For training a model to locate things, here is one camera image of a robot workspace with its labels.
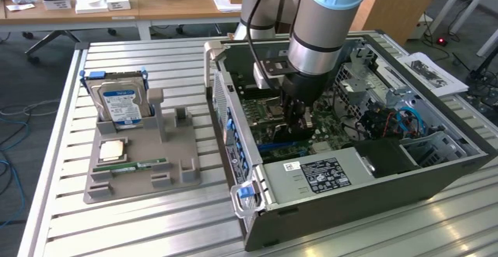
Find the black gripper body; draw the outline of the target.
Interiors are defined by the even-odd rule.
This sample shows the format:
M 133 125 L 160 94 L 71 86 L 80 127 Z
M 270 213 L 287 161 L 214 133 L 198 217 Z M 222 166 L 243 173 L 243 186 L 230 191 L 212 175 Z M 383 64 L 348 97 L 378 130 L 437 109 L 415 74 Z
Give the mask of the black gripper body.
M 296 72 L 287 74 L 283 79 L 283 91 L 292 100 L 312 106 L 327 87 L 327 74 L 307 75 Z

